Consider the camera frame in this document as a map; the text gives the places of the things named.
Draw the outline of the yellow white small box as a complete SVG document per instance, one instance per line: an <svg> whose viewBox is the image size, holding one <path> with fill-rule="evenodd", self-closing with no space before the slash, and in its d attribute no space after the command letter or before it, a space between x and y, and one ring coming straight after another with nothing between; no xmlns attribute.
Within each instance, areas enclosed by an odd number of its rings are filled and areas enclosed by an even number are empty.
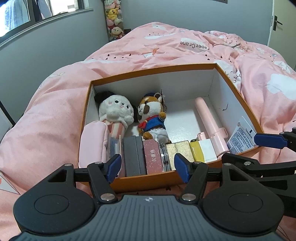
<svg viewBox="0 0 296 241"><path fill-rule="evenodd" d="M210 139L201 141L196 139L191 140L189 145L196 162L210 163L217 161L217 156Z"/></svg>

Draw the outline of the pink fabric pouch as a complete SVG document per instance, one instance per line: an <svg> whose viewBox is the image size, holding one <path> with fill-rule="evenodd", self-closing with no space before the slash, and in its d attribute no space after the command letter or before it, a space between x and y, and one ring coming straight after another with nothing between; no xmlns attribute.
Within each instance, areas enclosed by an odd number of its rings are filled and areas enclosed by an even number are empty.
<svg viewBox="0 0 296 241"><path fill-rule="evenodd" d="M93 121L87 124L80 138L78 167L86 168L95 162L106 163L108 139L109 131L105 123Z"/></svg>

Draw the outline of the gold cardboard box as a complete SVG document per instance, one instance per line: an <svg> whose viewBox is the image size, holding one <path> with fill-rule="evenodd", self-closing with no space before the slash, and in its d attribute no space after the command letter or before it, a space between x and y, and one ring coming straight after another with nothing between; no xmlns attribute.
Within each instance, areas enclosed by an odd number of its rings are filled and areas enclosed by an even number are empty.
<svg viewBox="0 0 296 241"><path fill-rule="evenodd" d="M189 145L189 141L182 141L177 143L171 143L166 144L166 150L168 153L169 161L171 170L175 170L175 164L174 164L174 157L175 154L180 153L182 156L184 156L189 162L194 162L194 157Z"/></svg>

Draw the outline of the white printed packet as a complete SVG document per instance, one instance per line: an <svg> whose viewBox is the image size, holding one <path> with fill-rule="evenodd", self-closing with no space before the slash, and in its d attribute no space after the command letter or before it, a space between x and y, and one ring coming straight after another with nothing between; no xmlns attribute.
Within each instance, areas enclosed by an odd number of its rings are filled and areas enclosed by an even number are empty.
<svg viewBox="0 0 296 241"><path fill-rule="evenodd" d="M252 129L246 119L241 116L233 134L227 142L231 154L240 154L256 147L254 136L256 132Z"/></svg>

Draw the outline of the dark grey box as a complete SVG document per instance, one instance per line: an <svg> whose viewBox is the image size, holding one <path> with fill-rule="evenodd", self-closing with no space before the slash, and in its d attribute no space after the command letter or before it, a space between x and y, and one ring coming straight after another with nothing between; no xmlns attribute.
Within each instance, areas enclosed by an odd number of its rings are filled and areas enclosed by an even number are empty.
<svg viewBox="0 0 296 241"><path fill-rule="evenodd" d="M123 154L125 160L126 177L147 174L144 148L141 136L124 137Z"/></svg>

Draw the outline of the maroon small box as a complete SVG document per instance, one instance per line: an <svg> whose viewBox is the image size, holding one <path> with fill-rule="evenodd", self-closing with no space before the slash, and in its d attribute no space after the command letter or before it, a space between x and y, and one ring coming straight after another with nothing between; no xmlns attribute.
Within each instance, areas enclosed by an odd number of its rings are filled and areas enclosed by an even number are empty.
<svg viewBox="0 0 296 241"><path fill-rule="evenodd" d="M147 174L157 174L164 171L159 144L155 139L144 140L144 156Z"/></svg>

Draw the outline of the pink handheld tool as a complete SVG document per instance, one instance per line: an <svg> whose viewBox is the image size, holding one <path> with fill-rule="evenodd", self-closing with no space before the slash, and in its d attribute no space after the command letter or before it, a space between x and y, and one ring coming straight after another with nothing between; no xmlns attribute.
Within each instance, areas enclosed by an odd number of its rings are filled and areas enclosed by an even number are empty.
<svg viewBox="0 0 296 241"><path fill-rule="evenodd" d="M195 106L206 129L206 133L211 140L216 156L219 159L224 153L229 152L225 141L228 137L226 129L218 127L203 98L196 98Z"/></svg>

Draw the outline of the white plush dog toy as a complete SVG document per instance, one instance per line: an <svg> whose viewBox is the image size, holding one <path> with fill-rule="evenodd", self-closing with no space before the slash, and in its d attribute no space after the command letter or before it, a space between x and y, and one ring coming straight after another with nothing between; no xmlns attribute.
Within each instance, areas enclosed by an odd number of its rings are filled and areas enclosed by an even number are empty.
<svg viewBox="0 0 296 241"><path fill-rule="evenodd" d="M98 104L99 120L108 127L110 136L123 139L128 127L134 122L134 108L130 101L122 95L111 91L95 94Z"/></svg>

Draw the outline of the pink patterned quilt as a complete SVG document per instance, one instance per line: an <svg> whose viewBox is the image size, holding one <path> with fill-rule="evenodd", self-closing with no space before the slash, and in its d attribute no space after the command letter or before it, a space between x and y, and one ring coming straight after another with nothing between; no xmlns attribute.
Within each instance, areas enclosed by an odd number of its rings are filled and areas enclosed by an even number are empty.
<svg viewBox="0 0 296 241"><path fill-rule="evenodd" d="M235 34L164 23L135 28L84 61L56 70L1 142L1 174L20 194L65 163L76 164L89 83L126 72L217 63L266 133L295 126L295 71L274 49Z"/></svg>

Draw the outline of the orange cardboard box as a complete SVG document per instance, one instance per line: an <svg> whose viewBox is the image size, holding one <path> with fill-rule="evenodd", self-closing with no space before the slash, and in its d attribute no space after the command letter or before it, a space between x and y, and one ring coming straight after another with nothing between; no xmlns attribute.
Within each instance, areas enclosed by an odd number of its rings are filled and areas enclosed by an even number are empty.
<svg viewBox="0 0 296 241"><path fill-rule="evenodd" d="M232 134L241 118L254 133L262 128L233 82L218 64L189 64L123 73L90 83L83 125L99 119L95 94L112 91L138 104L147 93L162 91L167 107L166 129L172 142L192 140L205 131L195 99L202 97L219 127Z"/></svg>

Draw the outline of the brown plush sailor raccoon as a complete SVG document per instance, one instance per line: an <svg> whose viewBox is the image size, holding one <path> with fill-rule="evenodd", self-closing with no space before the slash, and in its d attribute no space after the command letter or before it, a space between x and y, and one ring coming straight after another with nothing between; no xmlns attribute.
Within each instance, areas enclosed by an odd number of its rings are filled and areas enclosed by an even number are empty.
<svg viewBox="0 0 296 241"><path fill-rule="evenodd" d="M163 95L159 92L146 94L137 107L137 128L142 138L157 139L162 144L171 143L165 127L166 116Z"/></svg>

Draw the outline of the hanging plush toy stack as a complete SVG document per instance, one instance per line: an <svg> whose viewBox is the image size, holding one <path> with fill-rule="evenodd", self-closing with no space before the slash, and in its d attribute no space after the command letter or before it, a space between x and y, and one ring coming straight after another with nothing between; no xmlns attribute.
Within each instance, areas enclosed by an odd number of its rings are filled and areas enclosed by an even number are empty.
<svg viewBox="0 0 296 241"><path fill-rule="evenodd" d="M104 0L107 32L110 41L121 39L124 35L123 18L120 0Z"/></svg>

